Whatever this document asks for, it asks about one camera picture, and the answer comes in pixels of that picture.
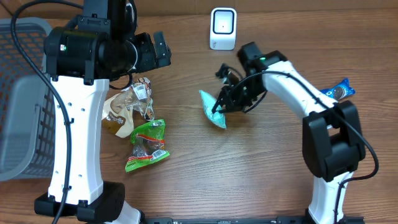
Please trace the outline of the teal wet wipes pack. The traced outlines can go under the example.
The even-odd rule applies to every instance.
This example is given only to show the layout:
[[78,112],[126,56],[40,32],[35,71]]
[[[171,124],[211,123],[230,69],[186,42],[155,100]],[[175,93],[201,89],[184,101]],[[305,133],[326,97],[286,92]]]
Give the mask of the teal wet wipes pack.
[[226,129],[225,115],[218,112],[218,110],[221,110],[221,106],[217,106],[216,111],[212,112],[213,107],[216,105],[216,98],[203,90],[200,90],[199,93],[206,117],[217,127]]

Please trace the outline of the beige brown snack bag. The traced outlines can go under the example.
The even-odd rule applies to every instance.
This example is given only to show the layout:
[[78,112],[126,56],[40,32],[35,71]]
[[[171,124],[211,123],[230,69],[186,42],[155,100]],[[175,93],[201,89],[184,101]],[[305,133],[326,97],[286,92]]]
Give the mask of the beige brown snack bag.
[[128,137],[134,130],[134,112],[146,121],[155,120],[150,80],[142,77],[104,102],[102,127],[120,138]]

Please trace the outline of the green clear snack bag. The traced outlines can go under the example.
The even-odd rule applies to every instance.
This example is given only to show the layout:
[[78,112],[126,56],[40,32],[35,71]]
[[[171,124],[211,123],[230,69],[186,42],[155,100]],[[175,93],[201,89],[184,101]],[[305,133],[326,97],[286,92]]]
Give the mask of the green clear snack bag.
[[127,160],[125,171],[154,164],[169,157],[165,150],[165,121],[156,119],[138,126],[131,133],[133,149]]

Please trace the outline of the blue Oreo cookie pack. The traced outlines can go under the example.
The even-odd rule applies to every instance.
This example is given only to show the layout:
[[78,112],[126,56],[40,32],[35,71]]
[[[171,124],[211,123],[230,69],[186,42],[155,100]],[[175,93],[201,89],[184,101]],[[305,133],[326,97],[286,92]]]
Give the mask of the blue Oreo cookie pack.
[[324,95],[329,96],[330,98],[333,98],[337,101],[356,94],[356,90],[350,87],[350,82],[348,78],[344,78],[339,84],[335,85],[333,88],[326,88],[320,91]]

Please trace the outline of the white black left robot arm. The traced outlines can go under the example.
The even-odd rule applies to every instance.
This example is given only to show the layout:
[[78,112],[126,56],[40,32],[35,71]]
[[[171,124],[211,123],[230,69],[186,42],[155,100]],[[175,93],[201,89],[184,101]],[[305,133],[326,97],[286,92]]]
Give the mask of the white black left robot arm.
[[55,158],[39,215],[87,223],[143,223],[125,187],[102,179],[101,120],[109,84],[171,63],[164,35],[137,34],[133,1],[85,1],[82,14],[52,29],[44,42],[45,71],[55,90]]

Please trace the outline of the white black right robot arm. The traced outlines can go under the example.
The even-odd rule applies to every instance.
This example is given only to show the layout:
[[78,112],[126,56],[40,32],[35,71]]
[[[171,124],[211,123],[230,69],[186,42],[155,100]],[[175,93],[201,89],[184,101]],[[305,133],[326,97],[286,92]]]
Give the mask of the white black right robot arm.
[[237,56],[246,75],[222,64],[216,76],[224,87],[210,113],[247,113],[266,93],[278,96],[302,121],[302,155],[314,176],[312,201],[294,222],[364,223],[362,217],[343,214],[348,181],[366,156],[355,105],[317,90],[278,50],[264,54],[250,42]]

